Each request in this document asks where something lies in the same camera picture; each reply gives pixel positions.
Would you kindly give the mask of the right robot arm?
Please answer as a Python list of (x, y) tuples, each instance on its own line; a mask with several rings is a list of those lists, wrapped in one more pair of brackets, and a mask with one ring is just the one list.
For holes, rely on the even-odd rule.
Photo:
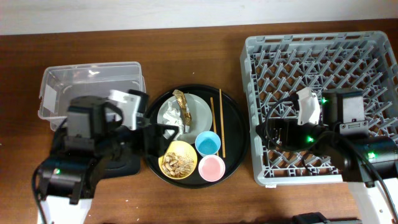
[(304, 88), (274, 103), (256, 133), (269, 148), (328, 156), (363, 223), (397, 223), (397, 144), (371, 137), (360, 90)]

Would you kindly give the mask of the light blue plastic cup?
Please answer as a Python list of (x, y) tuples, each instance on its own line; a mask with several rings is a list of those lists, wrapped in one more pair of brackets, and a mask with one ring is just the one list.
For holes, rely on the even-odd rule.
[(202, 157), (214, 155), (221, 147), (221, 139), (213, 131), (204, 131), (196, 137), (195, 147)]

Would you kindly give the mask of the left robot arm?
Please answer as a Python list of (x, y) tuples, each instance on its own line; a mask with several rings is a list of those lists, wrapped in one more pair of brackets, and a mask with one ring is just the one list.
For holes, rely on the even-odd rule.
[(98, 182), (135, 175), (142, 157), (160, 157), (174, 140), (166, 130), (178, 127), (139, 120), (123, 124), (121, 108), (106, 98), (80, 96), (54, 133), (50, 155), (32, 175), (39, 223), (83, 223)]

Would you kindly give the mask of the pink plastic cup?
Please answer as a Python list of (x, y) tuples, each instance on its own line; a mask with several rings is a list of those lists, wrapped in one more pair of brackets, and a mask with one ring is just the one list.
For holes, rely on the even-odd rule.
[(226, 166), (222, 158), (217, 155), (208, 155), (201, 159), (198, 165), (200, 176), (208, 182), (220, 180), (225, 173)]

